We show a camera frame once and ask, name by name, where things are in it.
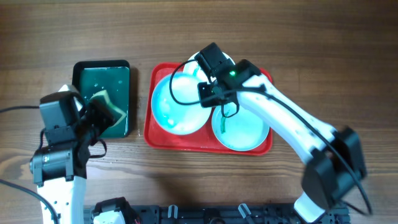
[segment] wood grain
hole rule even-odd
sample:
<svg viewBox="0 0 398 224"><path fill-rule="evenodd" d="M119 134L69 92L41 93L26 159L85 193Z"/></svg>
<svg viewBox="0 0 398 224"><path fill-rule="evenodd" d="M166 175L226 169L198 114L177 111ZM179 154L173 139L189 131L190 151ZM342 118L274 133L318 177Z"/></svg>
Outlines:
<svg viewBox="0 0 398 224"><path fill-rule="evenodd" d="M89 161L86 205L120 196L159 205L293 202L303 165L278 135L262 157L144 142L151 70L216 42L235 60L270 71L276 87L317 118L357 130L375 215L353 212L353 223L398 223L397 10L396 1L0 5L0 108L39 104L72 82L78 61L126 59L139 71L137 126L108 141L104 159ZM35 188L29 159L42 127L38 111L0 115L0 178ZM364 208L357 190L347 199ZM38 201L0 186L1 223L41 221Z"/></svg>

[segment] green tray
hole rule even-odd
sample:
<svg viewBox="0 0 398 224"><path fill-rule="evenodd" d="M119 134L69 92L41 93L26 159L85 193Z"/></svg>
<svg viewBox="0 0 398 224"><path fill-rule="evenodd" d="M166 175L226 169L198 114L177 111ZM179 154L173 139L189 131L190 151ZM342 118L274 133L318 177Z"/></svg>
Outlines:
<svg viewBox="0 0 398 224"><path fill-rule="evenodd" d="M85 103L97 92L106 90L111 102L126 112L115 126L109 127L101 138L124 138L130 132L130 65L126 60L78 62L73 68L72 85Z"/></svg>

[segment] red tray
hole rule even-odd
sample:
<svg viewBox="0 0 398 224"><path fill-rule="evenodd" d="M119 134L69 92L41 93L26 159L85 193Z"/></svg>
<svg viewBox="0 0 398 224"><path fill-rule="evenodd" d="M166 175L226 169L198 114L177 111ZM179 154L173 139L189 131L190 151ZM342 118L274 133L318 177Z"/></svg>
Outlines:
<svg viewBox="0 0 398 224"><path fill-rule="evenodd" d="M217 140L213 133L213 129L211 128L211 116L213 115L213 110L211 111L209 120L206 122L206 124L192 134L178 136L164 131L155 121L154 115L152 114L152 109L150 107L150 99L152 98L152 93L156 84L163 77L171 74L175 68L177 68L177 66L179 66L179 63L160 63L152 71L147 102L147 114L144 126L144 139L149 146L157 149L240 154L249 156L261 156L269 151L272 146L271 129L269 130L266 140L260 146L250 151L238 152L228 149L222 145L222 143ZM267 71L261 69L261 72L272 82L272 78Z"/></svg>

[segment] wooden table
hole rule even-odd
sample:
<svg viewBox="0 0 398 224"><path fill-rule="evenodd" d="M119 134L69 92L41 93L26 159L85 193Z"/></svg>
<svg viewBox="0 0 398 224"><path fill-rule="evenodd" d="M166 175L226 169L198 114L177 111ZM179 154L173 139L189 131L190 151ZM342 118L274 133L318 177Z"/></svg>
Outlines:
<svg viewBox="0 0 398 224"><path fill-rule="evenodd" d="M0 108L39 104L71 83L81 60L126 59L138 71L137 126L108 141L104 159L88 162L86 205L121 196L136 205L294 202L303 165L276 134L262 157L163 151L144 142L151 70L216 42L235 61L266 68L275 86L315 117L355 129L375 215L353 212L352 222L397 223L397 11L394 1L2 5ZM42 128L38 110L0 114L0 178L35 189L29 159ZM364 208L358 190L346 199ZM41 223L41 216L36 199L0 185L1 223Z"/></svg>

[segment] white plate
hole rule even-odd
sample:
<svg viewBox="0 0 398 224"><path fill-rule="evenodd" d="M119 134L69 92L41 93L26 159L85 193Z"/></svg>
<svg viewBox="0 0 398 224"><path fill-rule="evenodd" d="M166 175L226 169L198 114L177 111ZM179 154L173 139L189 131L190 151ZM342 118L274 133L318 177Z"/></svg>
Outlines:
<svg viewBox="0 0 398 224"><path fill-rule="evenodd" d="M225 116L235 113L234 103L224 105ZM231 118L224 118L217 106L211 118L211 127L219 142L235 151L249 151L266 139L269 126L252 112L240 107Z"/></svg>
<svg viewBox="0 0 398 224"><path fill-rule="evenodd" d="M199 52L197 52L196 54L192 55L188 60L195 59L195 56L196 56L198 53L199 53ZM230 59L231 59L231 57L228 56L226 53L223 52L223 54L224 54L224 56L225 56L226 58L230 58ZM193 76L198 77L202 82L208 82L207 76L206 76L206 74L204 73L204 71L200 68L198 62L190 62L190 63L185 64L184 69L183 69L183 72L184 72L184 73L187 73L187 74L189 74L189 75L193 75Z"/></svg>
<svg viewBox="0 0 398 224"><path fill-rule="evenodd" d="M202 108L200 104L184 106L176 103L169 91L170 75L167 75L155 87L150 105L156 122L169 133L177 135L198 131L210 117L211 108ZM193 75L177 72L173 78L173 94L181 102L199 100L198 83L201 80Z"/></svg>

